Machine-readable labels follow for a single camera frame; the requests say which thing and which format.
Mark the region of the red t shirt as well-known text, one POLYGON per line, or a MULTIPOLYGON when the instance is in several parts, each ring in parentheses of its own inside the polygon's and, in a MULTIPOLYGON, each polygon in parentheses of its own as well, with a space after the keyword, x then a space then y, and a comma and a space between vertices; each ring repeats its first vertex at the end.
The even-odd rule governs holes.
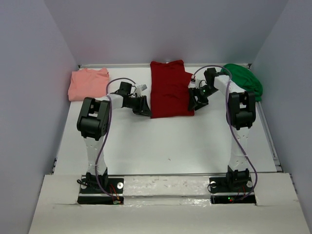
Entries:
POLYGON ((152 61, 151 68, 151 118, 190 117, 188 110, 189 84, 192 74, 185 71, 184 61, 169 63, 152 61))

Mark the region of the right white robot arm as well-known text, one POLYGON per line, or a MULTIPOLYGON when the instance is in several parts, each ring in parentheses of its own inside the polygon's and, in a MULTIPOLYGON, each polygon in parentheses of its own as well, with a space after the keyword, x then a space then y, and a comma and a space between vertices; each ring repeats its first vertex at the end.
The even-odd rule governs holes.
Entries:
POLYGON ((256 119, 255 94, 239 87, 232 80, 232 73, 225 67, 218 72, 216 67, 207 65, 204 79, 191 76, 189 88, 190 111, 197 111, 209 104, 208 98, 220 91, 225 96, 226 122, 231 131, 231 154, 225 176, 210 179, 208 191, 216 193, 251 192, 250 168, 252 164, 246 149, 251 127, 256 119))

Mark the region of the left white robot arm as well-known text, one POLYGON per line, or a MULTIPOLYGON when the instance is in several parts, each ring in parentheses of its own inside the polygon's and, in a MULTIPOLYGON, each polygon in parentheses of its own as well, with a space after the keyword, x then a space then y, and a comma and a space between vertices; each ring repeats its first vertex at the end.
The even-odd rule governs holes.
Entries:
POLYGON ((86 97, 83 100, 77 120, 77 130, 84 139, 88 169, 85 182, 80 184, 92 187, 98 193, 108 194, 108 167, 104 160, 103 149, 112 123, 114 109, 129 108, 135 115, 151 117, 152 112, 147 97, 142 93, 147 85, 137 85, 134 81, 121 82, 119 89, 107 93, 103 100, 86 97))

